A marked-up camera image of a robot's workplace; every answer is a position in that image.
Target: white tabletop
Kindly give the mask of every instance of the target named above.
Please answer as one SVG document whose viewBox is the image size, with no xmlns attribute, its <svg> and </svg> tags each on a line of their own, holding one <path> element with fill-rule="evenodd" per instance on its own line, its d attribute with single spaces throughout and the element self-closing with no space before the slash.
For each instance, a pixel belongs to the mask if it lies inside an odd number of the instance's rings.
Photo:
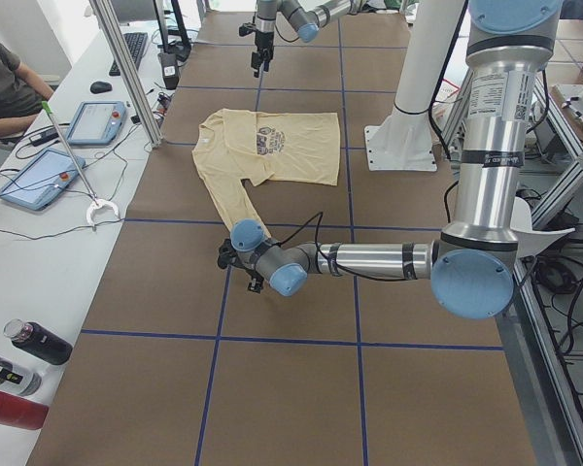
<svg viewBox="0 0 583 466">
<path fill-rule="evenodd" d="M 148 32 L 149 46 L 141 62 L 139 75 L 146 93 L 154 89 L 148 94 L 153 106 L 160 91 L 170 92 L 155 84 L 163 84 L 163 81 L 157 61 L 157 47 L 152 43 L 152 30 Z M 112 61 L 108 45 L 100 33 L 50 101 L 58 121 L 68 122 L 82 101 L 128 102 L 128 93 L 121 77 L 108 76 Z M 94 81 L 109 82 L 113 90 L 92 94 L 89 87 Z M 128 107 L 128 112 L 130 116 L 135 115 L 133 107 Z M 47 116 L 40 115 L 31 130 L 49 124 Z M 132 126 L 128 118 L 112 144 L 122 139 Z M 60 144 L 54 147 L 61 149 Z M 120 208 L 121 217 L 124 216 L 142 176 L 150 148 L 147 136 L 140 126 L 118 148 L 120 156 L 127 160 L 123 180 L 113 199 Z M 20 155 L 32 154 L 36 150 L 37 148 L 27 148 Z M 91 164 L 101 150 L 75 149 L 75 153 L 86 158 L 87 164 Z M 27 160 L 15 159 L 12 153 L 2 168 L 21 168 L 26 163 Z M 112 195 L 123 167 L 124 162 L 110 154 L 86 168 L 86 176 L 100 198 L 108 199 Z M 0 187 L 6 182 L 5 178 L 0 177 Z M 80 179 L 76 179 L 69 189 L 86 191 Z M 71 192 L 63 193 L 40 213 L 19 209 L 0 200 L 0 229 L 29 236 L 55 234 L 86 225 L 85 215 L 89 205 L 90 199 L 86 195 Z M 110 210 L 99 211 L 95 215 L 96 221 L 113 219 Z M 50 405 L 64 366 L 51 366 L 14 348 L 2 335 L 5 323 L 12 318 L 36 321 L 65 340 L 75 343 L 121 226 L 122 223 L 106 224 L 97 228 L 96 232 L 85 229 L 38 241 L 0 233 L 0 356 L 43 376 L 41 388 L 28 399 Z M 0 425 L 0 465 L 25 464 L 39 432 Z"/>
</svg>

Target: black keyboard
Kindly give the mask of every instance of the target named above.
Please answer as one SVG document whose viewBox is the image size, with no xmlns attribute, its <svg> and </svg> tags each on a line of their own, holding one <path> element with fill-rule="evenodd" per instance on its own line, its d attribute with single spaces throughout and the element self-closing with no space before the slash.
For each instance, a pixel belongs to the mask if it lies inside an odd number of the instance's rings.
<svg viewBox="0 0 583 466">
<path fill-rule="evenodd" d="M 127 42 L 127 48 L 129 53 L 132 55 L 136 69 L 140 66 L 140 60 L 143 59 L 143 54 L 145 53 L 145 45 L 147 44 L 147 33 L 146 32 L 126 32 L 123 34 L 125 41 Z M 110 76 L 119 76 L 119 66 L 117 62 L 113 62 L 113 66 L 108 72 Z"/>
</svg>

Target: red can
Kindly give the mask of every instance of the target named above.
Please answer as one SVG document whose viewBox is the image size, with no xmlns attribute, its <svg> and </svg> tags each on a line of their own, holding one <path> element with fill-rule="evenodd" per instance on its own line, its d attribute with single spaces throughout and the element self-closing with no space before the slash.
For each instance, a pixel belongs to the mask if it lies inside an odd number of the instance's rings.
<svg viewBox="0 0 583 466">
<path fill-rule="evenodd" d="M 37 430 L 43 427 L 48 407 L 0 391 L 0 424 Z"/>
</svg>

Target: black mouse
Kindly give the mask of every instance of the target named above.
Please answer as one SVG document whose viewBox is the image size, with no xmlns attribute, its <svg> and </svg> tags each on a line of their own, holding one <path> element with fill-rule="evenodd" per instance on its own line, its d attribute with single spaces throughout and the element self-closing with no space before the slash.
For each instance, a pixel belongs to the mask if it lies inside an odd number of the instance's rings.
<svg viewBox="0 0 583 466">
<path fill-rule="evenodd" d="M 110 90 L 113 90 L 113 85 L 106 83 L 105 81 L 96 81 L 90 85 L 90 91 L 93 94 L 101 94 L 102 92 L 108 92 Z"/>
</svg>

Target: blue tablet device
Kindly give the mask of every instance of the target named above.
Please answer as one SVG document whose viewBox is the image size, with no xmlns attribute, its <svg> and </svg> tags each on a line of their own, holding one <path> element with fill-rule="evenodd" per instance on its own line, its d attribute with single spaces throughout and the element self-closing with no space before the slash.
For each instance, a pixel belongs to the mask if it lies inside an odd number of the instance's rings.
<svg viewBox="0 0 583 466">
<path fill-rule="evenodd" d="M 76 157 L 84 168 L 85 160 Z M 0 189 L 0 198 L 40 211 L 77 177 L 78 171 L 69 154 L 45 148 Z"/>
<path fill-rule="evenodd" d="M 67 129 L 71 146 L 108 146 L 119 134 L 127 109 L 121 101 L 83 102 Z"/>
</svg>

